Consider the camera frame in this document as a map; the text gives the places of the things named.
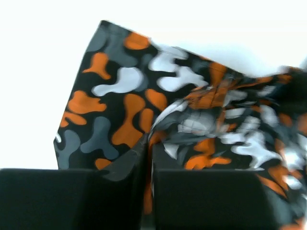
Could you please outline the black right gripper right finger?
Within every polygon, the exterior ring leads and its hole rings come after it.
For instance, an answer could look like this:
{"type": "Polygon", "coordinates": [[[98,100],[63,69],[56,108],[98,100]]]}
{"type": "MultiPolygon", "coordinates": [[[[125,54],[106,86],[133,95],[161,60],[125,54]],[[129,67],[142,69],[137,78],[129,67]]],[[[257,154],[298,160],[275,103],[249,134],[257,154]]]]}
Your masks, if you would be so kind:
{"type": "Polygon", "coordinates": [[[264,186],[254,172],[185,170],[153,146],[153,198],[158,230],[275,230],[264,186]]]}

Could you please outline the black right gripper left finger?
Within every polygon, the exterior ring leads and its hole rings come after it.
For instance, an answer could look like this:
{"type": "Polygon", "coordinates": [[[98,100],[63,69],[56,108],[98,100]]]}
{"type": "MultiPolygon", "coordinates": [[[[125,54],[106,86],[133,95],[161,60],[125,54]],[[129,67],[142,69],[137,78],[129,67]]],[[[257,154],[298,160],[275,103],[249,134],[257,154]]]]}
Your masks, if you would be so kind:
{"type": "Polygon", "coordinates": [[[147,137],[101,170],[2,169],[3,230],[138,230],[147,137]]]}

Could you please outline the orange black camouflage shorts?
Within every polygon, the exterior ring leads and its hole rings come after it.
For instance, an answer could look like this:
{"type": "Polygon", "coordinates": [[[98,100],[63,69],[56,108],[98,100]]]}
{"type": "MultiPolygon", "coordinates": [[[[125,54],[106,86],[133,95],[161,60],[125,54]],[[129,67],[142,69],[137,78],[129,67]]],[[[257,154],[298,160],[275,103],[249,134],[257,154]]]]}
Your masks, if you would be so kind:
{"type": "Polygon", "coordinates": [[[307,72],[255,78],[102,21],[54,148],[61,170],[101,170],[147,137],[141,225],[155,226],[153,146],[185,170],[257,175],[277,230],[307,221],[307,72]]]}

